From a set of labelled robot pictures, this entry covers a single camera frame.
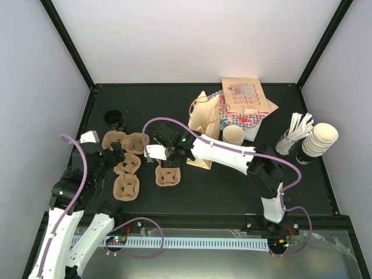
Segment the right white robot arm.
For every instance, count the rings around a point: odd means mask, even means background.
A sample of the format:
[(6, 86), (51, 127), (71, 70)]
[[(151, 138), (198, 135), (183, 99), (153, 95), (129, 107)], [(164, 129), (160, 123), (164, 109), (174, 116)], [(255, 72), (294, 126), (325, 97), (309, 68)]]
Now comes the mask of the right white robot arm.
[(186, 131), (179, 134), (162, 124), (155, 132), (155, 145), (146, 147), (146, 157), (158, 160), (187, 158), (222, 164), (248, 176), (248, 185), (259, 194), (268, 233), (278, 234), (285, 228), (285, 206), (281, 200), (284, 168), (267, 148), (237, 146)]

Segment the kraft paper bag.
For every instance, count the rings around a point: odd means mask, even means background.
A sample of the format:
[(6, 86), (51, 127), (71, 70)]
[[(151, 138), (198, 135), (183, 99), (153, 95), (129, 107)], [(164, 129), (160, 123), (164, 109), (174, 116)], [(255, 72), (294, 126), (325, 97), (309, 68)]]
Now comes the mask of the kraft paper bag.
[(220, 134), (219, 97), (202, 91), (189, 107), (188, 128), (217, 140)]

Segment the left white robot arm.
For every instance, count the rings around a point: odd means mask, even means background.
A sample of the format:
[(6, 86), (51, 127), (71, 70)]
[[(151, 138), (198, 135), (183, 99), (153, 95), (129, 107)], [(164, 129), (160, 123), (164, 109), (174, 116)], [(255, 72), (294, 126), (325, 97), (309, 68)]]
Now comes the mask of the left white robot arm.
[(124, 160), (118, 142), (106, 149), (88, 142), (73, 152), (71, 164), (52, 187), (48, 225), (29, 278), (80, 278), (104, 236), (124, 227), (123, 208), (103, 202), (76, 246), (71, 246), (89, 201), (103, 188), (106, 172)]

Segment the brown pulp cup carrier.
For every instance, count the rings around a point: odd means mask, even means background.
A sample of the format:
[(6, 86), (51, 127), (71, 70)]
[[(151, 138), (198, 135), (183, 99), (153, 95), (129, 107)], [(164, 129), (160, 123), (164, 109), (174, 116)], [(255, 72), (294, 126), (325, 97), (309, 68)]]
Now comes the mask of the brown pulp cup carrier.
[(160, 187), (171, 187), (180, 183), (181, 170), (179, 167), (162, 167), (162, 161), (157, 159), (155, 183)]

